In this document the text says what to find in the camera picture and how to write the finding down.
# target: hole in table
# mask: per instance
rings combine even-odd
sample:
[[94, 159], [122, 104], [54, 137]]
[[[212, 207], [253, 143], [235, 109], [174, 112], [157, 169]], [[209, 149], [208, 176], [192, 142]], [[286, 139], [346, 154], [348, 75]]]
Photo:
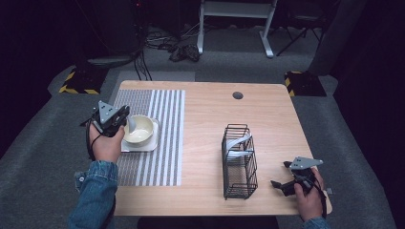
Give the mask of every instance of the hole in table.
[[242, 93], [240, 93], [240, 92], [235, 92], [235, 93], [232, 94], [232, 96], [235, 99], [242, 99], [244, 97], [244, 95]]

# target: table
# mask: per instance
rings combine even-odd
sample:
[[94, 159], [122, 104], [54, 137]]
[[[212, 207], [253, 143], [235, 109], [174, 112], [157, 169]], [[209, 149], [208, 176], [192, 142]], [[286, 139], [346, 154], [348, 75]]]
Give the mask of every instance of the table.
[[267, 35], [276, 5], [277, 0], [272, 0], [271, 4], [211, 2], [202, 0], [200, 6], [200, 32], [197, 40], [199, 53], [203, 53], [203, 21], [205, 16], [266, 18], [265, 30], [260, 31], [259, 34], [263, 47], [265, 48], [266, 56], [272, 58], [274, 54], [268, 43]]
[[[119, 186], [116, 216], [298, 214], [295, 196], [270, 184], [292, 180], [283, 161], [312, 157], [284, 85], [123, 81], [119, 88], [185, 90], [185, 103], [181, 186]], [[247, 124], [254, 139], [259, 187], [248, 199], [223, 196], [221, 142], [230, 123]]]

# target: striped placemat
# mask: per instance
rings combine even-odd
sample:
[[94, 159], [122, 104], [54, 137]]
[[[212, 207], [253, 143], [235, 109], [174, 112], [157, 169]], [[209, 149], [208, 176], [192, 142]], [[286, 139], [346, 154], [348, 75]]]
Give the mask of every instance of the striped placemat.
[[119, 186], [181, 185], [184, 96], [182, 90], [118, 90], [115, 107], [128, 105], [130, 115], [146, 115], [160, 123], [154, 151], [121, 154]]

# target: white plate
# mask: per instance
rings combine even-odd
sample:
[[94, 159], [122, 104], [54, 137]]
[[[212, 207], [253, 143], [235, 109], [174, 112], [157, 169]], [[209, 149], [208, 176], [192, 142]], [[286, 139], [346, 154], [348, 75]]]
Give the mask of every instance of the white plate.
[[153, 134], [152, 138], [150, 139], [149, 143], [141, 146], [141, 147], [134, 147], [131, 143], [126, 142], [125, 140], [121, 141], [121, 151], [123, 153], [141, 153], [141, 152], [152, 152], [156, 149], [159, 142], [159, 122], [155, 118], [151, 118], [153, 121]]

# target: gray carpet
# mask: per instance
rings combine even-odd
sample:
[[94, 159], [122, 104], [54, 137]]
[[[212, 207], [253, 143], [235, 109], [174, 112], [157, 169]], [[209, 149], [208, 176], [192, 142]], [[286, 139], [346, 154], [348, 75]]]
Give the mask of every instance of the gray carpet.
[[[145, 49], [146, 64], [155, 80], [279, 84], [284, 84], [286, 71], [308, 68], [316, 49], [311, 33], [282, 56], [268, 59], [258, 29], [208, 32], [197, 63], [174, 63], [166, 51]], [[283, 30], [270, 36], [276, 52], [287, 42]], [[183, 44], [187, 43], [195, 44], [196, 37]], [[98, 100], [111, 101], [120, 81], [138, 79], [133, 64], [128, 64], [108, 72], [101, 94], [60, 94], [71, 68], [55, 76], [49, 86], [51, 100], [0, 160], [0, 228], [66, 228], [78, 198], [73, 174], [86, 170], [90, 162], [79, 123], [89, 117]], [[325, 161], [319, 169], [333, 190], [328, 222], [332, 228], [395, 228], [384, 190], [332, 97], [336, 80], [331, 76], [320, 79], [327, 97], [296, 96], [292, 102], [313, 155]], [[280, 228], [301, 224], [297, 216], [277, 219]], [[117, 217], [117, 228], [135, 228], [137, 220]]]

